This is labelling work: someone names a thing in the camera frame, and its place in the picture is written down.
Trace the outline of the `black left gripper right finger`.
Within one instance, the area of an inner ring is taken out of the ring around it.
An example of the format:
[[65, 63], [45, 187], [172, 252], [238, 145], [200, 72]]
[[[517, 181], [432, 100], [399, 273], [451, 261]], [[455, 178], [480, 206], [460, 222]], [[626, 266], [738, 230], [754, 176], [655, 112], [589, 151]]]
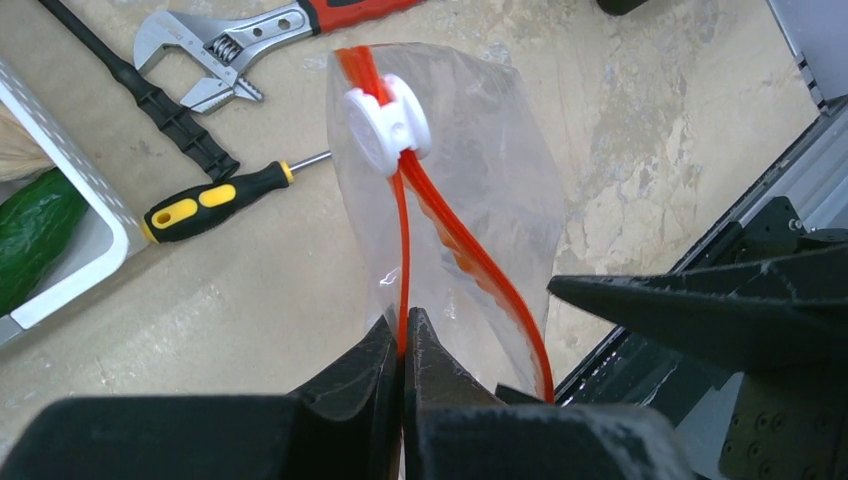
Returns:
[[506, 404], [443, 347], [425, 310], [408, 316], [408, 479], [692, 479], [669, 421], [626, 405]]

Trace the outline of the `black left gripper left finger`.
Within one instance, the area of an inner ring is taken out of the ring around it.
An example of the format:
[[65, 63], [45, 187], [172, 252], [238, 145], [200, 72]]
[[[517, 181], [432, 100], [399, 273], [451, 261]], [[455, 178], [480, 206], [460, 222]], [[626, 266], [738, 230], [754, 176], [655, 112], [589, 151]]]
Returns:
[[395, 479], [400, 367], [385, 320], [285, 395], [74, 397], [46, 407], [5, 479]]

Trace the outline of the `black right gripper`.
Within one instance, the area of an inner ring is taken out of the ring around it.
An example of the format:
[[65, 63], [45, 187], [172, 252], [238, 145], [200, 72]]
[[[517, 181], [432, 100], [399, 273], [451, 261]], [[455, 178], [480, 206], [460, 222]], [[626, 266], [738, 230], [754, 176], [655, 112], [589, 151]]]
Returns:
[[718, 460], [730, 479], [847, 476], [847, 232], [793, 254], [653, 276], [554, 276], [556, 298], [742, 371]]

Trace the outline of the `clear zip top bag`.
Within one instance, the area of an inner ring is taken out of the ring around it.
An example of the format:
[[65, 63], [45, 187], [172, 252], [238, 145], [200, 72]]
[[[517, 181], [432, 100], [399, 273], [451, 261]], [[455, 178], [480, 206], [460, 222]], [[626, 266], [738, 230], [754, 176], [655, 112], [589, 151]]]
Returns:
[[365, 261], [366, 322], [386, 320], [410, 353], [423, 309], [485, 387], [551, 401], [546, 285], [564, 208], [520, 74], [426, 43], [340, 48], [327, 127]]

